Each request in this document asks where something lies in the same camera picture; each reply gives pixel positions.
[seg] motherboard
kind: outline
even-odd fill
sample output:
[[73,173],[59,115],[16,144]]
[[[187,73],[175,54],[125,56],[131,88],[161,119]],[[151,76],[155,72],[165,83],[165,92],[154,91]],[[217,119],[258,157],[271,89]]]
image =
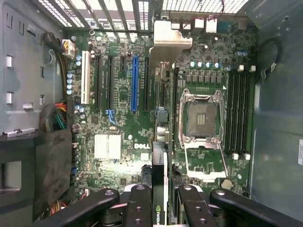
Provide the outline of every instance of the motherboard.
[[[122,192],[141,183],[142,167],[152,164],[152,142],[158,140],[168,144],[169,163],[184,183],[210,192],[228,179],[232,190],[246,190],[255,69],[242,68],[252,67],[257,36],[253,30],[229,30],[189,37],[192,48],[158,80],[149,74],[151,38],[118,42],[101,32],[69,33],[76,55],[69,73],[78,188]],[[220,146],[208,148],[210,140]]]

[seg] cpu socket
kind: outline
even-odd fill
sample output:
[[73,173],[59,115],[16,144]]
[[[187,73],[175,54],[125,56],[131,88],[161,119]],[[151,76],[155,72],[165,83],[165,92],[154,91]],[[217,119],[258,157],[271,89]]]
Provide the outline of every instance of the cpu socket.
[[184,89],[179,104],[178,138],[182,148],[218,149],[223,139],[222,92],[191,94]]

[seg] green circuit board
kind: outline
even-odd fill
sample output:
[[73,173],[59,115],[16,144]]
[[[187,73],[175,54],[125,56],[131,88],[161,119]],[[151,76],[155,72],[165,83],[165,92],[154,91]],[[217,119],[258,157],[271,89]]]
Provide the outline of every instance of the green circuit board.
[[[88,32],[70,32],[69,37],[76,36],[75,54],[81,55],[82,51],[87,51],[90,45],[96,55],[102,56],[102,98],[101,108],[96,107],[98,80],[97,67],[95,60],[90,64],[90,104],[81,105],[85,111],[81,114],[75,114],[74,123],[80,125],[80,132],[76,135],[78,142],[77,168],[78,173],[84,172],[77,178],[78,188],[89,188],[97,191],[100,188],[110,187],[122,192],[126,185],[140,183],[142,180],[141,167],[145,164],[151,165],[152,151],[151,143],[155,140],[155,110],[157,106],[164,106],[170,110],[171,100],[169,91],[172,89],[173,81],[162,83],[158,86],[154,82],[154,75],[150,75],[149,84],[149,105],[148,111],[144,110],[143,98],[144,86],[144,60],[148,57],[149,49],[153,47],[152,39],[137,40],[135,43],[130,41],[117,42],[116,39],[96,32],[90,36]],[[224,34],[203,34],[202,36],[192,36],[193,47],[191,50],[185,50],[179,56],[175,65],[179,68],[177,105],[181,94],[185,88],[193,94],[213,95],[216,90],[223,94],[224,103],[224,123],[226,123],[226,113],[228,109],[228,88],[229,74],[226,67],[233,63],[250,62],[250,47],[256,45],[257,36],[254,32],[228,32]],[[236,56],[237,50],[246,50],[248,56],[243,58]],[[139,56],[139,84],[138,84],[138,105],[137,112],[130,111],[131,89],[132,89],[132,57]],[[110,91],[113,95],[113,110],[115,124],[111,123],[107,109],[107,77],[108,77],[108,58],[114,60],[114,88]],[[121,70],[121,56],[125,57],[125,70]],[[210,68],[205,67],[205,63],[212,63]],[[219,63],[219,68],[215,69],[214,64]],[[73,97],[80,96],[81,93],[81,66],[76,65],[76,61],[69,62],[69,71],[75,74]],[[248,134],[246,150],[250,151],[252,108],[253,108],[254,78],[250,81],[250,100],[248,115]],[[120,159],[100,160],[95,158],[95,135],[118,135],[121,136],[121,146],[118,146]],[[172,163],[175,163],[183,175],[184,183],[197,184],[205,192],[218,188],[220,179],[212,183],[205,183],[197,178],[188,178],[186,173],[185,152],[178,143],[178,132],[175,132],[174,155]],[[203,171],[205,174],[210,172],[223,171],[222,158],[220,151],[209,150],[205,148],[189,149],[188,164],[190,170]],[[233,190],[241,192],[243,187],[247,186],[249,164],[247,160],[240,158],[232,160],[226,157],[228,166],[228,178],[234,183]]]

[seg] blue connector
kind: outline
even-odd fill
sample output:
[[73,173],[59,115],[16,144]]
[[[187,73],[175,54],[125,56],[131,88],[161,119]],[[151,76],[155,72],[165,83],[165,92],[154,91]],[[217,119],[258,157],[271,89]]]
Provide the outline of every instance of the blue connector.
[[131,111],[137,111],[138,80],[139,80],[139,56],[133,57]]
[[111,122],[112,124],[116,125],[116,122],[114,120],[114,110],[105,110],[105,113],[108,115],[108,120],[109,122]]
[[75,175],[77,173],[77,167],[71,168],[71,175]]

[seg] white pci slot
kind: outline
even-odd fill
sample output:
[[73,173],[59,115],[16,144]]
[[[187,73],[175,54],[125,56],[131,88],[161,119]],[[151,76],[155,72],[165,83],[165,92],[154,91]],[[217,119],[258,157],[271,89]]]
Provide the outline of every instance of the white pci slot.
[[81,104],[89,104],[90,53],[82,51]]

